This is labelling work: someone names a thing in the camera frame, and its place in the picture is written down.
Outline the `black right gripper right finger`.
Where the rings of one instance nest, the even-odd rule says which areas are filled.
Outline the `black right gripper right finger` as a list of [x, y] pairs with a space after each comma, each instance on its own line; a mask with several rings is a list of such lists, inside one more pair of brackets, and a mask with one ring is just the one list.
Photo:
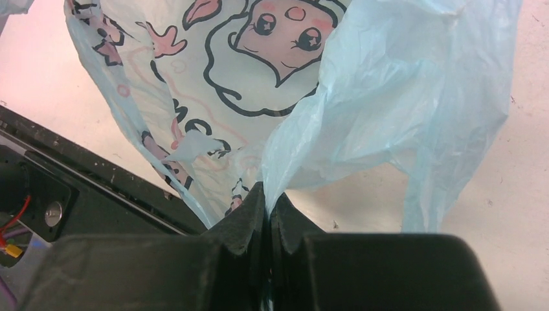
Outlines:
[[279, 197], [275, 310], [498, 310], [473, 250], [441, 234], [327, 233]]

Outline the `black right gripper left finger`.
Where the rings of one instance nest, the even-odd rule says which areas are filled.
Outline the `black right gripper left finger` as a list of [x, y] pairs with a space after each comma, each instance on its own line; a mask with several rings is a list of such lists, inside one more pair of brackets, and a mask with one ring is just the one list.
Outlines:
[[265, 197], [198, 236], [77, 235], [57, 242], [19, 310], [265, 310]]

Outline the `light blue plastic bag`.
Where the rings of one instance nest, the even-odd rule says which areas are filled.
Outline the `light blue plastic bag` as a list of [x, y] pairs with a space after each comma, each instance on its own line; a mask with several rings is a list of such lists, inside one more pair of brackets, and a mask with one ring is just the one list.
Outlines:
[[509, 112], [520, 1], [64, 1], [121, 132], [212, 227], [390, 163], [433, 232]]

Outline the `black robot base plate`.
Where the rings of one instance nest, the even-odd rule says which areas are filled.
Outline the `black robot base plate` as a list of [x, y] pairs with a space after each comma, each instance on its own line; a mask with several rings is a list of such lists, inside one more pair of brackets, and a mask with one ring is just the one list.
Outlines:
[[1, 108], [1, 163], [17, 165], [1, 192], [29, 198], [7, 240], [46, 243], [76, 235], [200, 235], [205, 225], [180, 198], [66, 138]]

